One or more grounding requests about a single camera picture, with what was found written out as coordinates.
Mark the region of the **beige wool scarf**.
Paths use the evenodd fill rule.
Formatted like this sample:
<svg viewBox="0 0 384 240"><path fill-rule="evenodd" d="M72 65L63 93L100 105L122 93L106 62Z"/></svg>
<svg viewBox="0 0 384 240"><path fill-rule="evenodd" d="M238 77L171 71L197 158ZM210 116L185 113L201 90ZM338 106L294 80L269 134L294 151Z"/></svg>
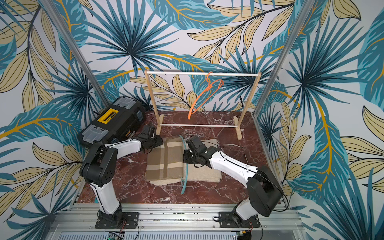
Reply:
<svg viewBox="0 0 384 240"><path fill-rule="evenodd" d="M222 179L221 171L214 170L206 166L196 168L193 164L191 165L188 164L188 165L189 165L188 181L218 183ZM173 180L160 180L160 181L148 181L148 182L156 186L164 186L164 185L180 183L181 178L173 179Z"/></svg>

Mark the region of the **teal plastic hanger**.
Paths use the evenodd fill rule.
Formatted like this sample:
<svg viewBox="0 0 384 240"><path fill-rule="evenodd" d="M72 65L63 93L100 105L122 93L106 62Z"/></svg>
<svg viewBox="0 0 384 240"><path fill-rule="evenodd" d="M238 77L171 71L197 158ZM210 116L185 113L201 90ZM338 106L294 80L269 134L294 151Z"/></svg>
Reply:
<svg viewBox="0 0 384 240"><path fill-rule="evenodd" d="M182 135L179 135L179 137L182 140L184 151L187 150L188 148L187 148L187 144L186 144L185 139L183 138ZM189 165L184 163L184 166L183 166L183 177L181 178L181 185L182 185L181 194L182 195L185 193L186 188L187 188L188 172L189 172Z"/></svg>

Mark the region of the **orange plastic hanger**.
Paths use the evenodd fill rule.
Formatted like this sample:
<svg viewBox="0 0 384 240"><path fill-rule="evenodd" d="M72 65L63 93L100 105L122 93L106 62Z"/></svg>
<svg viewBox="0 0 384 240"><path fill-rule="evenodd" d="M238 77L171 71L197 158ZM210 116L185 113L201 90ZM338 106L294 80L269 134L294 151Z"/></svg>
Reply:
<svg viewBox="0 0 384 240"><path fill-rule="evenodd" d="M198 112L207 102L209 99L211 99L218 91L219 89L224 85L224 81L222 79L216 79L212 81L210 79L210 76L214 72L208 72L205 77L205 82L208 83L208 86L196 97L195 101L192 103L191 108L188 113L188 120L191 119L191 116ZM205 100L201 100L201 103L197 105L197 103L200 101L201 97L206 97Z"/></svg>

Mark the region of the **brown plaid scarf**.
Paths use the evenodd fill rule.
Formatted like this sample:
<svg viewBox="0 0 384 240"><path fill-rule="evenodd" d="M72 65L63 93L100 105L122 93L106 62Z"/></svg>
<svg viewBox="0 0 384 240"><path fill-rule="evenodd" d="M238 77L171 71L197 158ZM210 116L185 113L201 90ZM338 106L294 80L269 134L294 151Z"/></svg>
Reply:
<svg viewBox="0 0 384 240"><path fill-rule="evenodd" d="M146 180L160 181L180 179L184 176L185 145L181 137L165 138L147 156Z"/></svg>

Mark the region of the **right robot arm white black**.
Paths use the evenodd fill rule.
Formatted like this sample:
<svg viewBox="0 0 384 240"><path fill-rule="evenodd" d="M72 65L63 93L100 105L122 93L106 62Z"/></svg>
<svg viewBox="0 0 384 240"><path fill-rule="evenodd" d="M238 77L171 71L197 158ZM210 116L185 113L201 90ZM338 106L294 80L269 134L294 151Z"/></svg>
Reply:
<svg viewBox="0 0 384 240"><path fill-rule="evenodd" d="M184 163L221 171L247 188L248 198L232 211L234 222L241 223L256 215L271 215L284 193L267 166L258 168L242 163L225 154L221 148L207 147L197 136L186 140L186 144L189 149L184 151Z"/></svg>

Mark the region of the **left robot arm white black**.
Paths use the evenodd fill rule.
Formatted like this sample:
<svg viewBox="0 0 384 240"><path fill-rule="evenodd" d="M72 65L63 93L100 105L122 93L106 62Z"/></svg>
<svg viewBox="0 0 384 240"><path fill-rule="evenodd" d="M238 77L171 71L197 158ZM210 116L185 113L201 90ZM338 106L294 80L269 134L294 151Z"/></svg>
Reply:
<svg viewBox="0 0 384 240"><path fill-rule="evenodd" d="M92 145L80 168L80 176L90 184L98 200L98 228L117 228L127 220L113 187L117 160L151 151L162 144L162 138L155 134L155 127L145 125L143 131L134 138L112 144L97 142Z"/></svg>

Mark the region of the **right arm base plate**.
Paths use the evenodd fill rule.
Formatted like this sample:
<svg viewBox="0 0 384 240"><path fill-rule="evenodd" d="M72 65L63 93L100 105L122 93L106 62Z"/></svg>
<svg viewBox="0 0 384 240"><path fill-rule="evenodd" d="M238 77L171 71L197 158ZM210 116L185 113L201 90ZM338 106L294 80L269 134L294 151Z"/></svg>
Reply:
<svg viewBox="0 0 384 240"><path fill-rule="evenodd" d="M243 220L235 212L219 212L213 220L219 223L220 228L259 228L261 226L257 215L248 220Z"/></svg>

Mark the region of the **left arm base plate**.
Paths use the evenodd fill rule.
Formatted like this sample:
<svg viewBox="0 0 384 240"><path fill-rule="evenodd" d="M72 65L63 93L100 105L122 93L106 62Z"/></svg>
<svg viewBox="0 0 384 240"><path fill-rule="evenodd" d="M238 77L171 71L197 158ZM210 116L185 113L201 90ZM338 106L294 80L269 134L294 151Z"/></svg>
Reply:
<svg viewBox="0 0 384 240"><path fill-rule="evenodd" d="M108 215L98 211L96 229L135 229L139 220L138 212L122 212Z"/></svg>

